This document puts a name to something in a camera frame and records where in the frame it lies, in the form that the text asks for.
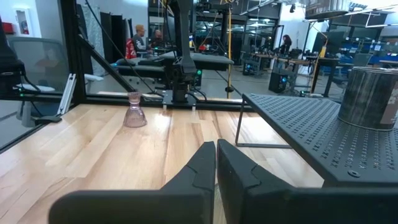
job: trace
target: wooden tabletop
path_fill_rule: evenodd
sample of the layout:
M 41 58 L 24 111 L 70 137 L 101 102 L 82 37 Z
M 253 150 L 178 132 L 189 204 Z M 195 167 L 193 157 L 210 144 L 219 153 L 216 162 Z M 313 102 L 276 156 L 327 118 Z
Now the wooden tabletop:
M 239 113 L 143 108 L 148 125 L 126 128 L 127 107 L 79 105 L 0 154 L 0 223 L 46 223 L 51 204 L 81 189 L 159 189 L 204 141 L 234 142 Z M 283 144 L 255 113 L 244 113 L 242 142 Z M 288 183 L 323 179 L 291 149 L 241 149 Z M 225 223 L 220 193 L 214 223 Z
M 257 56 L 260 58 L 273 58 L 273 59 L 277 59 L 280 62 L 290 62 L 290 63 L 295 63 L 297 65 L 309 65 L 310 64 L 310 62 L 308 60 L 301 60 L 301 59 L 294 59 L 294 58 L 292 58 L 292 59 L 280 58 L 276 55 L 268 55 L 268 54 L 264 55 L 264 54 L 255 54 L 255 53 L 252 53 L 251 55 Z

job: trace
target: person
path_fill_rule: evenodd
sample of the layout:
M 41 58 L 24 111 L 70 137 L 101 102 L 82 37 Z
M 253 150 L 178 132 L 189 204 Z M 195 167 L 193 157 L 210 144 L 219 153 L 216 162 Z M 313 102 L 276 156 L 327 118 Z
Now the person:
M 139 54 L 140 52 L 148 52 L 149 54 L 152 53 L 150 47 L 146 46 L 144 40 L 142 39 L 144 35 L 145 35 L 144 25 L 141 24 L 136 25 L 136 34 L 132 37 L 132 41 L 134 42 L 137 54 Z
M 292 45 L 292 39 L 289 37 L 289 35 L 284 35 L 283 40 L 284 40 L 284 44 L 282 44 L 282 46 L 280 46 L 280 53 L 288 54 L 289 48 Z
M 160 30 L 155 30 L 154 38 L 152 39 L 151 47 L 158 47 L 161 46 L 163 42 L 163 35 Z

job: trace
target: glass wall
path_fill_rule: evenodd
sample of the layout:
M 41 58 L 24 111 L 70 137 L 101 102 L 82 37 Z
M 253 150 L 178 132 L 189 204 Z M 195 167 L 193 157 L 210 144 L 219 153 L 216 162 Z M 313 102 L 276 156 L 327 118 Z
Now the glass wall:
M 0 79 L 0 151 L 38 128 L 38 118 L 57 115 L 70 74 L 58 1 L 32 2 L 0 2 L 8 44 L 0 46 L 1 72 L 16 76 Z
M 272 49 L 275 41 L 276 22 L 274 19 L 249 18 L 246 23 L 243 44 L 255 48 L 265 45 Z

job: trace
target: yellow pole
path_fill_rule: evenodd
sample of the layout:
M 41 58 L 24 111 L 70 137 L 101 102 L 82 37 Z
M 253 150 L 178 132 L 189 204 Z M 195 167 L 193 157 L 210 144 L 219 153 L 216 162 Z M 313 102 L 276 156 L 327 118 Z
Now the yellow pole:
M 229 36 L 228 36 L 228 58 L 231 60 L 232 59 L 232 53 L 231 53 L 231 43 L 232 43 L 232 12 L 231 8 L 229 9 Z M 228 90 L 231 88 L 231 71 L 232 71 L 232 65 L 228 66 Z M 227 98 L 231 98 L 231 92 L 227 92 Z

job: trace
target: woman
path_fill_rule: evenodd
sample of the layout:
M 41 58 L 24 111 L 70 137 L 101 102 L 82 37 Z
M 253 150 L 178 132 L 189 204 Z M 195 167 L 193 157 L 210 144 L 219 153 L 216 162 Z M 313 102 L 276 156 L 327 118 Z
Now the woman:
M 289 48 L 292 45 L 292 39 L 289 37 L 289 35 L 284 35 L 283 40 L 284 40 L 284 44 L 282 44 L 282 46 L 280 46 L 280 53 L 288 54 Z

